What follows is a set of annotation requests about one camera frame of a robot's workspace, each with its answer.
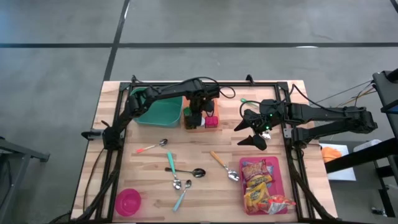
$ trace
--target metal spoon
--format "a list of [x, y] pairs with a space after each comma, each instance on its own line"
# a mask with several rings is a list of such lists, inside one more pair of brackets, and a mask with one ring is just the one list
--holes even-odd
[[177, 175], [175, 174], [174, 161], [173, 161], [172, 153], [171, 152], [167, 152], [167, 157], [169, 158], [170, 167], [172, 167], [172, 171], [173, 171], [173, 176], [174, 176], [173, 187], [176, 190], [180, 190], [181, 189], [181, 180], [177, 179]]
[[[172, 171], [172, 169], [169, 168], [169, 167], [166, 167], [164, 169], [164, 171], [170, 172], [170, 171]], [[199, 177], [204, 177], [206, 175], [206, 171], [204, 169], [201, 169], [201, 168], [196, 168], [193, 171], [185, 171], [185, 170], [177, 170], [177, 169], [175, 171], [176, 172], [188, 172], [188, 173], [192, 174], [194, 177], [198, 177], [198, 178]]]
[[239, 181], [239, 175], [236, 171], [228, 169], [226, 164], [217, 156], [215, 152], [211, 151], [210, 154], [228, 171], [228, 177], [231, 180]]
[[185, 190], [184, 190], [184, 192], [181, 194], [181, 196], [180, 196], [180, 198], [178, 199], [177, 203], [174, 205], [173, 212], [176, 212], [176, 211], [178, 210], [178, 208], [179, 208], [179, 206], [180, 206], [180, 204], [181, 204], [181, 202], [182, 202], [182, 199], [183, 199], [184, 196], [185, 196], [185, 192], [187, 191], [188, 188], [191, 187], [191, 185], [192, 185], [191, 180], [187, 180], [187, 182], [185, 183]]
[[156, 144], [156, 145], [153, 145], [153, 146], [148, 146], [146, 148], [137, 149], [137, 153], [144, 152], [145, 150], [152, 149], [152, 148], [154, 148], [156, 146], [165, 146], [167, 144], [167, 141], [168, 141], [167, 139], [162, 139], [162, 140], [160, 140], [159, 144]]

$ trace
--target spoon with orange handle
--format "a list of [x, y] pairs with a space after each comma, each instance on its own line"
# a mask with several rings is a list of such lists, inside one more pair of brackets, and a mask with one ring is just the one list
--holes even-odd
[[156, 145], [153, 145], [153, 146], [148, 146], [148, 147], [145, 147], [145, 148], [137, 149], [137, 153], [144, 152], [147, 149], [155, 148], [156, 146], [165, 146], [166, 144], [167, 144], [167, 139], [162, 139], [162, 140], [160, 140], [159, 144], [156, 144]]
[[239, 175], [235, 170], [230, 170], [215, 152], [211, 151], [210, 154], [211, 156], [213, 156], [213, 158], [217, 160], [218, 163], [220, 163], [228, 171], [228, 178], [230, 178], [233, 181], [239, 181]]

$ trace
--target pink plate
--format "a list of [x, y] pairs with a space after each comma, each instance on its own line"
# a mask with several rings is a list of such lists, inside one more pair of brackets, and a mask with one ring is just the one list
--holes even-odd
[[134, 189], [124, 189], [116, 197], [115, 209], [119, 215], [129, 217], [139, 210], [141, 196]]

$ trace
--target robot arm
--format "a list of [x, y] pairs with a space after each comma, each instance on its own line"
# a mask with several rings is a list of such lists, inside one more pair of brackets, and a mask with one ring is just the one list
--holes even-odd
[[118, 150], [121, 147], [120, 134], [133, 118], [138, 118], [147, 112], [153, 102], [177, 96], [185, 96], [190, 100], [192, 114], [187, 119], [189, 125], [200, 126], [201, 112], [214, 110], [212, 99], [220, 97], [220, 86], [217, 83], [204, 84], [200, 78], [191, 78], [169, 86], [150, 86], [145, 90], [131, 94], [126, 100], [124, 111], [112, 126], [102, 121], [107, 125], [107, 128], [103, 131], [104, 148]]
[[272, 130], [281, 122], [291, 125], [306, 124], [309, 121], [334, 121], [330, 124], [315, 128], [285, 129], [284, 135], [291, 138], [295, 147], [305, 147], [312, 139], [317, 139], [331, 134], [346, 131], [354, 133], [370, 133], [377, 128], [372, 114], [365, 108], [355, 106], [344, 108], [312, 108], [299, 103], [286, 103], [284, 101], [263, 100], [260, 103], [260, 113], [249, 109], [244, 111], [242, 122], [234, 129], [239, 131], [252, 128], [254, 136], [242, 140], [238, 145], [256, 146], [260, 150], [267, 148], [265, 140], [261, 137], [264, 131]]

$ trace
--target butcher block tabletop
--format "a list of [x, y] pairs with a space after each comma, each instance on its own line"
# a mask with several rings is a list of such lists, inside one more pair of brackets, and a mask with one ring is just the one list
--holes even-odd
[[[296, 84], [305, 93], [302, 80], [289, 80], [289, 89]], [[120, 82], [104, 82], [99, 98], [98, 107], [93, 123], [94, 129], [104, 129], [101, 120], [111, 124], [118, 97]], [[141, 207], [131, 217], [122, 217], [114, 212], [113, 222], [294, 222], [297, 215], [294, 206], [289, 206], [283, 215], [247, 215], [243, 209], [243, 193], [240, 182], [228, 179], [223, 167], [210, 155], [215, 151], [230, 169], [239, 170], [239, 160], [242, 157], [274, 156], [279, 160], [280, 173], [285, 196], [293, 200], [292, 186], [287, 167], [285, 148], [281, 126], [271, 131], [271, 139], [267, 140], [267, 149], [260, 151], [254, 146], [238, 146], [236, 143], [252, 135], [250, 128], [234, 132], [233, 129], [241, 122], [239, 106], [241, 98], [262, 101], [275, 99], [273, 87], [242, 86], [235, 87], [236, 96], [233, 99], [220, 95], [218, 111], [220, 114], [220, 129], [214, 132], [188, 133], [180, 125], [176, 128], [158, 128], [155, 126], [138, 125], [131, 121], [127, 127], [126, 142], [124, 145], [121, 172], [119, 176], [118, 193], [124, 189], [136, 189], [142, 198]], [[232, 91], [224, 88], [228, 95]], [[297, 91], [290, 96], [294, 103], [308, 103]], [[250, 108], [257, 111], [253, 105], [244, 105], [243, 109]], [[311, 128], [313, 123], [303, 125]], [[142, 147], [157, 144], [161, 139], [168, 139], [164, 147], [155, 147], [140, 154], [136, 150]], [[305, 150], [304, 162], [311, 191], [326, 210], [336, 217], [336, 208], [330, 190], [328, 177], [322, 155], [316, 141], [313, 141]], [[82, 173], [77, 188], [76, 198], [72, 209], [72, 218], [77, 218], [83, 212], [83, 196], [86, 185], [98, 154], [103, 148], [102, 140], [90, 141], [87, 147]], [[187, 190], [184, 200], [177, 212], [172, 209], [182, 190], [175, 190], [172, 186], [174, 179], [171, 172], [165, 172], [170, 167], [167, 152], [172, 153], [175, 168], [193, 170], [202, 168], [206, 176], [194, 178], [191, 174], [178, 172], [177, 177], [184, 184], [192, 180], [192, 186]], [[88, 194], [86, 207], [94, 199], [101, 185], [106, 151], [99, 158], [94, 171]], [[109, 206], [110, 190], [105, 196], [103, 217], [106, 216]], [[301, 195], [304, 217], [308, 217], [303, 194]]]

